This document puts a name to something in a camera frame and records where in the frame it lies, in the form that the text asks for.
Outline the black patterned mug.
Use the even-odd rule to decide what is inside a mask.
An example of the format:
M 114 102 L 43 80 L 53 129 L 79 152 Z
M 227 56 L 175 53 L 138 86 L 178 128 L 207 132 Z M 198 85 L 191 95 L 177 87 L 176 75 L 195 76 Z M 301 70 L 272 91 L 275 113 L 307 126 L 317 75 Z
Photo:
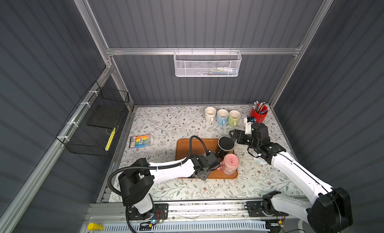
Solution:
M 218 152 L 216 156 L 218 158 L 224 158 L 227 154 L 233 153 L 235 149 L 235 143 L 231 138 L 223 136 L 218 140 Z

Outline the light green mug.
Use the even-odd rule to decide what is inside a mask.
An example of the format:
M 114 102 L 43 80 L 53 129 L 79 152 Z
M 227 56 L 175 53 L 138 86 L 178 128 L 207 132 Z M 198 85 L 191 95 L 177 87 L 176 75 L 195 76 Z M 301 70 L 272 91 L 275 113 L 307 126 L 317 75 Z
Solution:
M 228 124 L 232 127 L 237 127 L 241 117 L 242 116 L 240 112 L 238 112 L 237 110 L 231 110 L 228 116 Z

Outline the light blue mug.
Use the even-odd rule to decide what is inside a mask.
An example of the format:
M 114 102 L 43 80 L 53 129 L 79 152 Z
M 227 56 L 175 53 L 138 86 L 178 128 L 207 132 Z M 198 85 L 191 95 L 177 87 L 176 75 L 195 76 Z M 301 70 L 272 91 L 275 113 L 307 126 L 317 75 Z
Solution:
M 225 109 L 217 111 L 217 124 L 220 126 L 226 126 L 228 122 L 229 112 Z

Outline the white mug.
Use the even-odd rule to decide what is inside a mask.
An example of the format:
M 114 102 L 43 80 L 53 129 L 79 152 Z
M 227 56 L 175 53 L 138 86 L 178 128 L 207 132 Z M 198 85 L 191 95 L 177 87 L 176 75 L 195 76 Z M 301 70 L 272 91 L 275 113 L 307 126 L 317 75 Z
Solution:
M 217 110 L 214 107 L 207 107 L 205 109 L 205 118 L 207 122 L 213 122 L 216 118 Z

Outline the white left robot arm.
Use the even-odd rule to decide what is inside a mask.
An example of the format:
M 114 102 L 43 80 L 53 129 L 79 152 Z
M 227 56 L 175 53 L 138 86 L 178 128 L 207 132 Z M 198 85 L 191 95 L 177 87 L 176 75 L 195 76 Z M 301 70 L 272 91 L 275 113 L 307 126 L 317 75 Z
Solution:
M 218 157 L 207 149 L 198 136 L 189 139 L 188 155 L 176 161 L 151 163 L 140 158 L 132 165 L 119 168 L 108 177 L 108 188 L 123 200 L 129 210 L 134 207 L 141 217 L 149 219 L 155 213 L 155 204 L 149 193 L 153 185 L 179 178 L 205 181 L 210 172 L 220 167 Z

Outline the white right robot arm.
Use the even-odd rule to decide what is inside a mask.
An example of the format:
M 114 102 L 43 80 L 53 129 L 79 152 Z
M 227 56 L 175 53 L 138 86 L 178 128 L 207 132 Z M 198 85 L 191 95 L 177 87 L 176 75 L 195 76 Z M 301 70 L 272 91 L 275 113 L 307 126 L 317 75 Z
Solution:
M 263 123 L 251 124 L 250 131 L 231 130 L 229 135 L 232 141 L 253 150 L 252 157 L 262 158 L 281 171 L 307 197 L 307 201 L 302 201 L 272 191 L 263 196 L 261 208 L 264 215 L 286 213 L 308 223 L 316 233 L 340 233 L 353 224 L 348 192 L 320 180 L 291 157 L 285 148 L 271 142 L 268 128 Z

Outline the pink patterned mug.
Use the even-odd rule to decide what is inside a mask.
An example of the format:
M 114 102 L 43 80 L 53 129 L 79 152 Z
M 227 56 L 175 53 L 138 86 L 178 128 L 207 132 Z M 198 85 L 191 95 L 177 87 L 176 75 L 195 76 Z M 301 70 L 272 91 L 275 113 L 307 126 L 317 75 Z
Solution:
M 240 164 L 239 158 L 232 153 L 226 154 L 224 159 L 220 162 L 219 170 L 224 174 L 230 176 L 236 172 Z

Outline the red pen holder cup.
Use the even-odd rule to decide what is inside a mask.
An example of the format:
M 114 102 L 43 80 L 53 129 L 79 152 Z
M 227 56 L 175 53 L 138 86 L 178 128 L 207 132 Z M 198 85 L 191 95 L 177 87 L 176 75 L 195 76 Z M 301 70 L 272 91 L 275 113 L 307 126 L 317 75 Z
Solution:
M 265 105 L 263 105 L 261 110 L 259 110 L 258 107 L 252 107 L 250 117 L 253 117 L 256 122 L 263 123 L 268 114 L 268 111 L 268 107 Z

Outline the clear highlighter pen pack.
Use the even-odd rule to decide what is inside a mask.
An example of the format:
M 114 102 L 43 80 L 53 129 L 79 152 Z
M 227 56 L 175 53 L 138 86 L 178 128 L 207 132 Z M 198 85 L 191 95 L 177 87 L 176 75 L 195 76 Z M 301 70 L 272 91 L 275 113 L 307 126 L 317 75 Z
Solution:
M 150 135 L 141 135 L 141 136 L 131 136 L 130 137 L 130 148 L 141 148 L 150 145 L 151 136 Z

